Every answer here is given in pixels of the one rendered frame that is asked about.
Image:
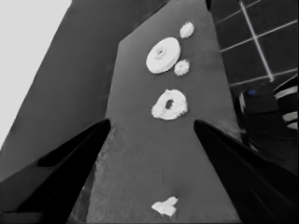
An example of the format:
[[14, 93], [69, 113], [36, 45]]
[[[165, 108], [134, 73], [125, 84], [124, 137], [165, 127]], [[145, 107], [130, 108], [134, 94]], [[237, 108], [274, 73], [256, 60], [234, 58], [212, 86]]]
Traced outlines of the small white toothed gear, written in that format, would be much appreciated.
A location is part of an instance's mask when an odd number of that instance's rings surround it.
[[166, 108], [164, 105], [154, 105], [151, 109], [151, 115], [156, 119], [164, 119]]
[[188, 111], [188, 103], [186, 100], [179, 101], [177, 103], [177, 115], [181, 116]]
[[188, 21], [185, 24], [182, 25], [182, 27], [179, 30], [179, 36], [181, 38], [188, 38], [190, 37], [194, 32], [194, 25], [192, 22]]
[[182, 60], [176, 63], [174, 72], [177, 76], [184, 76], [189, 72], [190, 63], [187, 60]]

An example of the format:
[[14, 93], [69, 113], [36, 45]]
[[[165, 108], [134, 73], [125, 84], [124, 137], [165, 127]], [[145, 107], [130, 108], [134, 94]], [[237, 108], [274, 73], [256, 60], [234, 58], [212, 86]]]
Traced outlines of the large thick white disc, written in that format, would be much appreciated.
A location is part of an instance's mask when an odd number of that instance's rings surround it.
[[167, 37], [150, 50], [146, 66], [153, 74], [168, 71], [178, 60], [180, 55], [180, 44], [174, 37]]

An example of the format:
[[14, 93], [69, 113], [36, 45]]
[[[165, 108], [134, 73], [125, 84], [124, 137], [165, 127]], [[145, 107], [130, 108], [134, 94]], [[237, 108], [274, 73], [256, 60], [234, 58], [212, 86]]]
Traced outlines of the dark robot body block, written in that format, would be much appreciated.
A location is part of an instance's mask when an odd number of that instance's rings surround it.
[[243, 142], [265, 159], [298, 175], [298, 77], [262, 83], [234, 96]]

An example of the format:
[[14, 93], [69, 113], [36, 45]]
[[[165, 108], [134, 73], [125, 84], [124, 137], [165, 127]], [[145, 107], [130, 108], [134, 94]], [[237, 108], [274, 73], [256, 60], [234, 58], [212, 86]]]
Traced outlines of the small thin white T-piece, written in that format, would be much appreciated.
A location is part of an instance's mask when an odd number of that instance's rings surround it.
[[151, 208], [161, 214], [162, 216], [173, 216], [176, 211], [176, 204], [178, 199], [176, 197], [170, 197], [163, 202], [156, 202], [154, 203]]

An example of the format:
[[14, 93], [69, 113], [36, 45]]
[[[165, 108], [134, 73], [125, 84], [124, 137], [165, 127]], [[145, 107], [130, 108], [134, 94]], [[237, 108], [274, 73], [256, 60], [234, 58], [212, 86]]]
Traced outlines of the white round pinned carrier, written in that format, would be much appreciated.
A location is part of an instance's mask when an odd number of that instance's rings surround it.
[[177, 103], [186, 100], [186, 96], [179, 90], [165, 90], [158, 98], [155, 105], [164, 105], [166, 111], [163, 120], [174, 120], [179, 118], [177, 115]]

